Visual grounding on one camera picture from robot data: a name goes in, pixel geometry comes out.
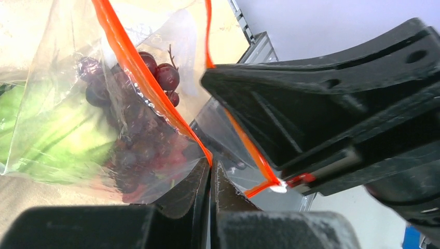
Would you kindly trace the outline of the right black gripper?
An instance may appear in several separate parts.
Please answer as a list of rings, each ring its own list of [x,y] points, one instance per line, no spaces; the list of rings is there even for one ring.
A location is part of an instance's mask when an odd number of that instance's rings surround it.
[[[217,65],[201,84],[299,192],[362,185],[439,240],[439,34],[420,19],[326,56]]]

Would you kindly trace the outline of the clear zip top bag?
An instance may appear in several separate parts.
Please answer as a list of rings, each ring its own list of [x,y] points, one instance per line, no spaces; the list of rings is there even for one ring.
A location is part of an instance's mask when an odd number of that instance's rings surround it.
[[[190,127],[214,67],[211,1],[53,1],[1,90],[1,175],[151,203],[213,162]]]

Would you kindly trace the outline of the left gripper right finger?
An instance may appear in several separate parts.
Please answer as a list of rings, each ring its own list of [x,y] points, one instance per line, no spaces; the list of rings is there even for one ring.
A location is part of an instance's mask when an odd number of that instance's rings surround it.
[[[211,248],[360,248],[349,221],[335,212],[265,212],[211,169]]]

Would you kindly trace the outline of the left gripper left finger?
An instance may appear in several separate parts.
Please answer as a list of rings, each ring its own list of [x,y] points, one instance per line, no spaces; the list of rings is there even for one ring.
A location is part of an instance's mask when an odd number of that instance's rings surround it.
[[[210,176],[201,159],[151,204],[33,207],[1,248],[205,248]]]

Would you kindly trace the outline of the green cabbage head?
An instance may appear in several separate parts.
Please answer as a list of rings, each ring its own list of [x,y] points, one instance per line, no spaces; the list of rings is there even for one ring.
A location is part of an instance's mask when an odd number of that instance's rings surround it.
[[[84,86],[45,112],[21,110],[24,92],[23,82],[1,91],[1,174],[74,184],[102,173],[119,131],[88,103]]]

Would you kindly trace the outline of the red grape bunch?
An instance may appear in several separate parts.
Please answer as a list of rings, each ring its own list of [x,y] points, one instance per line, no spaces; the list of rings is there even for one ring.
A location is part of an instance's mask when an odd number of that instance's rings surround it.
[[[108,68],[92,57],[78,61],[87,83],[86,100],[104,110],[119,131],[105,167],[124,203],[147,204],[182,181],[205,155],[199,144],[157,115],[119,65]]]

